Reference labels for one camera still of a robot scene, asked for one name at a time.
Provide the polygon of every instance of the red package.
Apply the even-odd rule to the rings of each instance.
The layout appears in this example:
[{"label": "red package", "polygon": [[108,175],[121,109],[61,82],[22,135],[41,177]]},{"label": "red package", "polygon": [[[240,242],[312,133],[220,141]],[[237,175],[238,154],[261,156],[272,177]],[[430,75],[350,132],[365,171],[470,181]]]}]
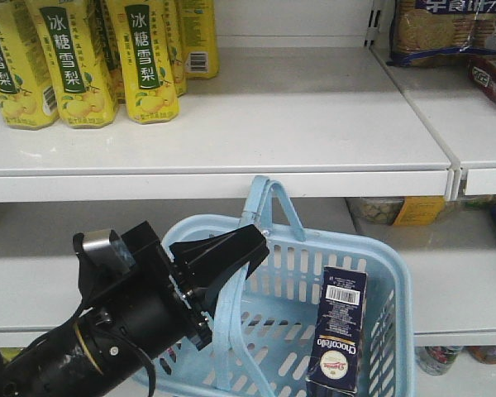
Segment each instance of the red package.
[{"label": "red package", "polygon": [[496,103],[496,55],[470,57],[469,79]]}]

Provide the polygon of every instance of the barcode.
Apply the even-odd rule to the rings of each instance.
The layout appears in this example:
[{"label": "barcode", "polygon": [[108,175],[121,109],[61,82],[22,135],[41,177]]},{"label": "barcode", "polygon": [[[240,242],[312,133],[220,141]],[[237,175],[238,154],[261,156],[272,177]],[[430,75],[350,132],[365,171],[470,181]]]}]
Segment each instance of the barcode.
[{"label": "barcode", "polygon": [[207,52],[191,52],[188,66],[190,73],[207,73]]},{"label": "barcode", "polygon": [[57,98],[53,87],[48,87],[44,90],[44,112],[50,115],[57,108]]},{"label": "barcode", "polygon": [[354,304],[355,306],[358,306],[360,303],[360,291],[328,285],[325,298],[343,302],[344,304]]}]

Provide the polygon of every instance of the shelf bracket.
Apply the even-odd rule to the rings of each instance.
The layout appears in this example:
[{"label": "shelf bracket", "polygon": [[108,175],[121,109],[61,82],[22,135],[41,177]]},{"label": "shelf bracket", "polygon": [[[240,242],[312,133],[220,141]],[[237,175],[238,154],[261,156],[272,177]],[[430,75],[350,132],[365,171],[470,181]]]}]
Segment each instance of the shelf bracket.
[{"label": "shelf bracket", "polygon": [[373,0],[371,3],[370,20],[365,33],[364,46],[370,47],[379,35],[380,16],[384,8],[385,0]]}]

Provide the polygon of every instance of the yellow drink bottle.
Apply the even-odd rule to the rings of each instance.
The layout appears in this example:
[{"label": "yellow drink bottle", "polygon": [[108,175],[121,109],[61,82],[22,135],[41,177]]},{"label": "yellow drink bottle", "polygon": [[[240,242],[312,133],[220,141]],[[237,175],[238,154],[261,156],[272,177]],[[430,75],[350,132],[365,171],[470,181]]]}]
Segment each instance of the yellow drink bottle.
[{"label": "yellow drink bottle", "polygon": [[164,0],[164,22],[169,47],[169,60],[173,72],[174,86],[178,96],[187,93],[188,82],[185,78],[182,38],[179,29],[179,12],[176,0]]},{"label": "yellow drink bottle", "polygon": [[75,128],[103,127],[114,120],[117,100],[97,32],[93,0],[30,0],[59,113]]},{"label": "yellow drink bottle", "polygon": [[122,64],[117,50],[116,32],[108,14],[107,0],[95,0],[95,6],[98,34],[101,38],[103,53],[107,61],[108,73],[112,78],[114,93],[119,103],[125,103]]},{"label": "yellow drink bottle", "polygon": [[213,0],[176,0],[188,79],[210,79],[218,74],[219,56]]},{"label": "yellow drink bottle", "polygon": [[142,124],[167,122],[179,113],[169,62],[161,1],[107,2],[122,61],[126,110]]},{"label": "yellow drink bottle", "polygon": [[10,127],[38,129],[59,114],[51,78],[24,0],[0,2],[0,111]]}]

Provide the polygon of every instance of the bottle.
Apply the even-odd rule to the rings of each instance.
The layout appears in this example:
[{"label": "bottle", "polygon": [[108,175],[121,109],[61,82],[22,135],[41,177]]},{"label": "bottle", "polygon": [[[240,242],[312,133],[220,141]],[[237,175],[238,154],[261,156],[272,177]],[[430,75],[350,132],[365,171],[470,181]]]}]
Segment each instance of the bottle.
[{"label": "bottle", "polygon": [[110,124],[117,100],[98,34],[94,0],[30,0],[59,105],[74,128]]},{"label": "bottle", "polygon": [[210,79],[218,74],[219,56],[213,0],[177,0],[184,66],[188,79]]},{"label": "bottle", "polygon": [[429,375],[444,375],[463,350],[462,346],[416,347],[417,363]]},{"label": "bottle", "polygon": [[164,23],[169,48],[169,60],[173,72],[174,87],[178,96],[188,91],[188,83],[185,78],[184,54],[182,37],[180,35],[179,8],[176,0],[164,0]]},{"label": "bottle", "polygon": [[484,364],[496,364],[496,346],[469,346],[470,355]]},{"label": "bottle", "polygon": [[29,130],[59,118],[50,72],[24,0],[0,2],[0,112],[8,126]]},{"label": "bottle", "polygon": [[179,114],[169,62],[164,2],[107,2],[122,61],[126,110],[140,124],[167,122]]}]

